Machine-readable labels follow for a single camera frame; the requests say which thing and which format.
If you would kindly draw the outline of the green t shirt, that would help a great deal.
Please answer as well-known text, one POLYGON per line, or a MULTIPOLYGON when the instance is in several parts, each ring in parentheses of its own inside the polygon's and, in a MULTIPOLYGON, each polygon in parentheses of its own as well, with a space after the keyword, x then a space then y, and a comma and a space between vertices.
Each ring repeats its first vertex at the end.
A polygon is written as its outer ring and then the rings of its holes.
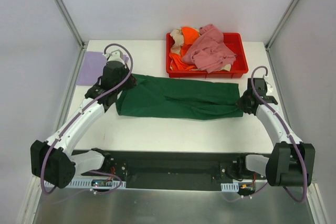
POLYGON ((240 118, 236 83, 159 78, 136 74, 137 85, 123 91, 117 113, 141 118, 214 120, 240 118))

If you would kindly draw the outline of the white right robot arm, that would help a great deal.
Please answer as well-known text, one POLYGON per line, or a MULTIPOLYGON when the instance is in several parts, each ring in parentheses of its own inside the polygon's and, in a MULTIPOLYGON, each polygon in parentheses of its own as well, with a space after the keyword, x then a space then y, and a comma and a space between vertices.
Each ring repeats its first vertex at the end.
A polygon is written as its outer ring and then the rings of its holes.
POLYGON ((267 95, 267 83, 263 78, 249 78, 247 90, 239 98, 238 107, 252 114, 262 123, 272 143, 269 157, 247 154, 245 161, 236 166, 242 179, 250 178, 255 172, 265 176, 270 186, 303 187, 312 180, 315 148, 304 143, 280 115, 275 97, 267 95))

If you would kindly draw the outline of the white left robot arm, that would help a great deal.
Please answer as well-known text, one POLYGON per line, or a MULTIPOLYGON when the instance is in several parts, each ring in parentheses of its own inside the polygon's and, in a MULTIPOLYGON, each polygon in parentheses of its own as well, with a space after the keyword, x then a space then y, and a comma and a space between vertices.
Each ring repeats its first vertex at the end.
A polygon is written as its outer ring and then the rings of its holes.
POLYGON ((107 61, 102 75, 70 119, 45 141, 36 140, 31 145, 32 174, 58 188, 65 188, 75 176, 86 172, 108 175, 112 168, 109 153, 92 148, 74 155, 73 150, 92 124, 116 103, 118 95, 135 85, 136 79, 122 59, 107 61))

